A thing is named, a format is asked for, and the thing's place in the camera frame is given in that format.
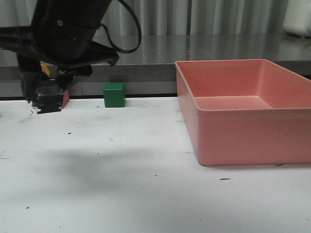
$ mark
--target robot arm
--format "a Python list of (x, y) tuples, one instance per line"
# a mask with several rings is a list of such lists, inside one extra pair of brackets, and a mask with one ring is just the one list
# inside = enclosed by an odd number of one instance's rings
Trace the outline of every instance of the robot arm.
[[(118, 51), (134, 52), (141, 42), (141, 30), (132, 9), (122, 3), (138, 28), (138, 45), (122, 50), (113, 44), (108, 29), (101, 24), (111, 0), (38, 0), (29, 27), (0, 28), (0, 47), (17, 54), (23, 95), (38, 113), (58, 112), (63, 93), (76, 75), (91, 75), (91, 64), (107, 62), (114, 66)], [(103, 26), (112, 48), (92, 41)], [(56, 77), (42, 72), (40, 61), (58, 67)]]

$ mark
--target black cable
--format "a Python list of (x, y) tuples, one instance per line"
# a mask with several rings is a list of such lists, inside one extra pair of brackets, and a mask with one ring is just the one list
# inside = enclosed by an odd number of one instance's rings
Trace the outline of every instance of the black cable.
[(110, 35), (109, 35), (109, 31), (108, 31), (108, 28), (106, 25), (102, 24), (101, 23), (101, 26), (105, 29), (106, 31), (106, 34), (108, 36), (108, 40), (109, 40), (109, 43), (110, 45), (112, 46), (112, 48), (114, 48), (116, 51), (120, 52), (120, 53), (132, 53), (132, 52), (135, 52), (140, 44), (141, 44), (141, 28), (140, 28), (140, 23), (138, 21), (138, 18), (137, 16), (135, 15), (135, 12), (132, 10), (132, 8), (123, 0), (118, 0), (119, 3), (121, 3), (124, 8), (130, 13), (131, 17), (133, 18), (134, 22), (136, 23), (136, 27), (137, 27), (137, 32), (138, 32), (138, 44), (135, 48), (131, 49), (131, 50), (124, 50), (124, 49), (121, 49), (120, 47), (118, 47), (115, 43), (113, 43)]

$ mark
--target white appliance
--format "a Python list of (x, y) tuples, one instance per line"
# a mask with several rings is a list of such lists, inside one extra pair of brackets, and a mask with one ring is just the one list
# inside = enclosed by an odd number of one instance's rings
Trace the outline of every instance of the white appliance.
[(283, 23), (289, 34), (311, 36), (311, 0), (289, 0)]

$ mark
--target table surface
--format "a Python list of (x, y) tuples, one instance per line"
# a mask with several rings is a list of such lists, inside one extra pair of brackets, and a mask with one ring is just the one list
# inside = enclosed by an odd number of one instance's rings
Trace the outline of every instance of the table surface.
[(31, 110), (0, 102), (1, 233), (311, 232), (311, 164), (201, 166), (177, 98)]

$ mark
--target stainless steel counter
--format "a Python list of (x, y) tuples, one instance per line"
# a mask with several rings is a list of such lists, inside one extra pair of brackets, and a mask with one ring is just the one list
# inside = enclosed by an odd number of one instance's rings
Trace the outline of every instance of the stainless steel counter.
[[(136, 37), (113, 38), (131, 48)], [(95, 37), (108, 45), (105, 37)], [(311, 38), (285, 34), (145, 36), (132, 54), (120, 54), (118, 64), (93, 66), (94, 73), (70, 90), (74, 96), (101, 95), (106, 82), (126, 83), (127, 94), (176, 93), (175, 61), (268, 59), (301, 75), (311, 74)], [(20, 97), (15, 54), (0, 50), (0, 97)]]

